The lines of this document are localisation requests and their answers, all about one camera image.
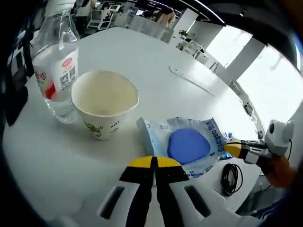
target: hand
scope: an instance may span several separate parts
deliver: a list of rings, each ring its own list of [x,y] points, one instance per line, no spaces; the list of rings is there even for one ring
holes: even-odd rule
[[[289,162],[285,156],[273,156],[268,163],[272,166],[272,171],[264,171],[269,183],[277,188],[286,188],[290,186],[294,179],[295,170],[290,167]]]

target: bottle cap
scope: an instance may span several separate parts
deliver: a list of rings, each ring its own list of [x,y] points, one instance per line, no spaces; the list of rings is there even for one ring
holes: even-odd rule
[[[73,8],[76,0],[49,0],[45,9],[45,17],[51,17]]]

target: window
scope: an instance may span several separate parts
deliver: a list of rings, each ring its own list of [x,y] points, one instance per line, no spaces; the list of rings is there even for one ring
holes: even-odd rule
[[[272,46],[237,80],[266,130],[271,119],[287,122],[303,100],[303,80],[296,68]]]
[[[226,26],[209,44],[206,51],[227,68],[238,56],[252,35],[235,27]]]
[[[297,55],[297,69],[301,70],[301,54],[297,45],[295,46],[295,51]]]

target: white table surface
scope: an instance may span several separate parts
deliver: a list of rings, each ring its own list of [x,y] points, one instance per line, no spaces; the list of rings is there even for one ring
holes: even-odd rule
[[[169,66],[214,96],[171,73]],[[145,156],[135,124],[140,117],[213,117],[222,131],[231,131],[243,140],[257,139],[255,126],[235,93],[192,56],[160,40],[118,27],[86,37],[80,41],[79,75],[98,69],[128,77],[140,92],[138,106],[111,141],[95,140],[81,120],[70,125],[57,122],[44,103],[35,77],[27,83],[28,102],[16,123],[6,125],[3,149],[11,171],[25,197],[45,220],[77,211],[83,198],[94,192],[103,198],[128,162]],[[242,188],[226,199],[227,207],[236,211],[257,181],[257,166],[233,158],[218,162],[196,180],[220,192],[226,163],[236,163],[243,171]],[[155,222],[148,219],[146,226],[155,226]]]

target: blue sponge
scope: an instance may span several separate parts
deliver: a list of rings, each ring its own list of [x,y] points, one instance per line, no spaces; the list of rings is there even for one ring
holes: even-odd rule
[[[169,137],[168,156],[184,165],[209,154],[208,140],[197,130],[178,129]]]

